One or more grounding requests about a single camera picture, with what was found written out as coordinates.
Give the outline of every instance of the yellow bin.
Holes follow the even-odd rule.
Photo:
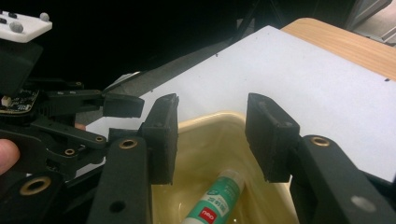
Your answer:
[[[245,137],[245,116],[231,111],[179,123],[174,183],[153,186],[153,223],[181,223],[228,168],[246,185],[227,223],[298,223],[289,184],[264,181]]]

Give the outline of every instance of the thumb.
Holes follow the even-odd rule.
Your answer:
[[[0,139],[0,175],[11,168],[20,158],[17,145],[7,139]]]

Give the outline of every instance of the bottle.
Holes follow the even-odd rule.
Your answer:
[[[226,223],[244,186],[244,179],[236,171],[221,172],[181,224]]]

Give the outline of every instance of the red label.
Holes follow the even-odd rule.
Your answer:
[[[216,213],[214,211],[212,211],[210,208],[205,207],[201,213],[199,214],[199,217],[203,218],[205,221],[207,221],[207,223],[212,224],[215,220],[216,217],[218,215],[216,215]]]

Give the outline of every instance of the wooden table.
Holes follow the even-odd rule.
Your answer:
[[[396,80],[396,48],[314,19],[299,19],[282,31]]]

